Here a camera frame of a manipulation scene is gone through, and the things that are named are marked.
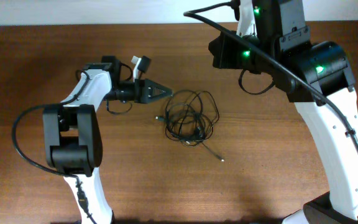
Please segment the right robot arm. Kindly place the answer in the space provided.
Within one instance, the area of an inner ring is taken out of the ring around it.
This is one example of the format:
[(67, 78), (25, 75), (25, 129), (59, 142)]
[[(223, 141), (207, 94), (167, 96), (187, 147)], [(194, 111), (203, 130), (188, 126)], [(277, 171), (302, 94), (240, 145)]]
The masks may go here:
[(356, 83), (344, 50), (313, 44), (303, 3), (228, 1), (237, 30), (220, 28), (209, 51), (216, 68), (267, 73), (306, 123), (328, 179), (327, 193), (285, 217), (285, 223), (358, 223)]

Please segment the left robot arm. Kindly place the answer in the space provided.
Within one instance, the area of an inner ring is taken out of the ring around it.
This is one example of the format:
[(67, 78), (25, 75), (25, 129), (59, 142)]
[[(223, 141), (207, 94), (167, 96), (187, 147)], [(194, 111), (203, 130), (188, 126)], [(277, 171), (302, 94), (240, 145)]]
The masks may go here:
[(103, 101), (149, 104), (172, 96), (170, 88), (141, 79), (150, 65), (146, 56), (133, 57), (135, 67), (121, 79), (121, 63), (103, 56), (80, 70), (80, 80), (59, 104), (43, 111), (47, 164), (63, 174), (80, 210), (80, 223), (113, 223), (114, 212), (104, 195), (99, 167), (103, 144), (96, 112)]

